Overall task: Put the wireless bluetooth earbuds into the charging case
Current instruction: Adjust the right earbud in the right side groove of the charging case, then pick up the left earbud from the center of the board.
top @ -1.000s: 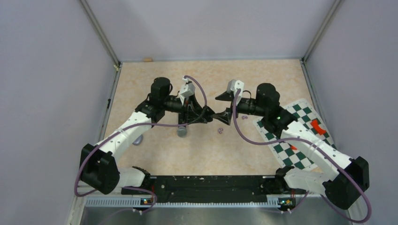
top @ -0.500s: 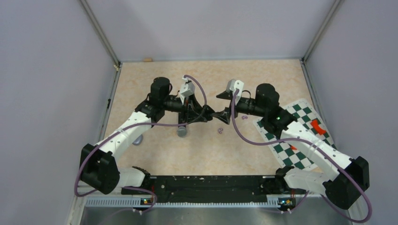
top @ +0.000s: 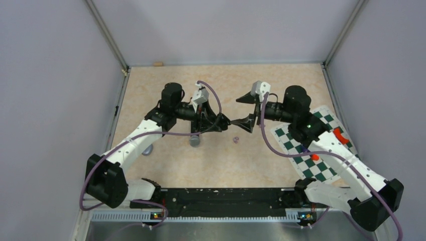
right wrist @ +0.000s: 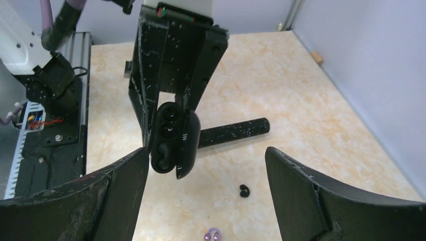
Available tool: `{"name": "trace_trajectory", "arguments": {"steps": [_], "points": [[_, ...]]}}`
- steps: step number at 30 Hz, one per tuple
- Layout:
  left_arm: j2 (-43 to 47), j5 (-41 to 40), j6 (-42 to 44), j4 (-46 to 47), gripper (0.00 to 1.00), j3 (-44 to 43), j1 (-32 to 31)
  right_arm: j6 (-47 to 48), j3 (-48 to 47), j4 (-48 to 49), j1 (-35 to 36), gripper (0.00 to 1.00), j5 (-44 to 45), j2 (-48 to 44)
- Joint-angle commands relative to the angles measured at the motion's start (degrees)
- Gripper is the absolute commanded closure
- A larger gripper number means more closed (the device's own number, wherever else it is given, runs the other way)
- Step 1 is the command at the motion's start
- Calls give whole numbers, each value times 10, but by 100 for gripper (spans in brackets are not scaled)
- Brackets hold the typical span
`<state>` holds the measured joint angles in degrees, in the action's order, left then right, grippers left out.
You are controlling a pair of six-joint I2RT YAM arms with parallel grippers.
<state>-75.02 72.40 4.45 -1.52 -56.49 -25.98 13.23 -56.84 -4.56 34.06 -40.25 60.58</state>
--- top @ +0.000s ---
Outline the black earbud charging case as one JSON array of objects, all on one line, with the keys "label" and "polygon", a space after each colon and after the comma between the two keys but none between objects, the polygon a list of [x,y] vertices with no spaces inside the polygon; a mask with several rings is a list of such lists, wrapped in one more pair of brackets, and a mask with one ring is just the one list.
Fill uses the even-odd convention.
[{"label": "black earbud charging case", "polygon": [[218,122],[218,127],[220,128],[220,131],[224,132],[228,130],[230,125],[231,125],[230,119],[227,116],[225,116],[223,113],[221,113],[220,120]]}]

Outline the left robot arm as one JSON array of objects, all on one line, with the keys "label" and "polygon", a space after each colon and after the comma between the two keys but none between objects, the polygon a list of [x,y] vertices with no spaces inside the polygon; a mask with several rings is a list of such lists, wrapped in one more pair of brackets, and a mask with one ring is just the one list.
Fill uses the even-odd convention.
[{"label": "left robot arm", "polygon": [[165,135],[178,135],[171,132],[177,120],[191,123],[193,132],[188,133],[189,137],[228,129],[230,119],[221,111],[215,113],[208,101],[210,93],[217,95],[213,88],[203,81],[198,81],[196,86],[197,90],[191,101],[184,102],[185,91],[181,84],[165,84],[160,100],[134,131],[111,150],[88,158],[85,181],[80,193],[80,209],[88,210],[83,205],[86,194],[110,208],[120,206],[130,192],[126,171],[155,141]]}]

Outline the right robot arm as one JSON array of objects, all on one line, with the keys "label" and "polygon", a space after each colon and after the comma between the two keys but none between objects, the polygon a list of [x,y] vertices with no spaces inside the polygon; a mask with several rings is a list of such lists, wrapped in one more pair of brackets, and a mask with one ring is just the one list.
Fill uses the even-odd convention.
[{"label": "right robot arm", "polygon": [[303,87],[286,88],[282,102],[269,101],[269,95],[268,83],[255,83],[248,93],[237,99],[239,103],[253,104],[254,112],[233,120],[232,124],[252,132],[255,125],[263,128],[265,120],[287,123],[290,136],[307,149],[307,154],[317,155],[347,184],[347,188],[341,188],[318,178],[299,180],[295,185],[295,202],[301,207],[320,203],[338,209],[367,231],[375,231],[391,218],[401,231],[395,212],[400,205],[403,184],[398,179],[385,179],[348,150],[331,128],[311,113],[311,98]]}]

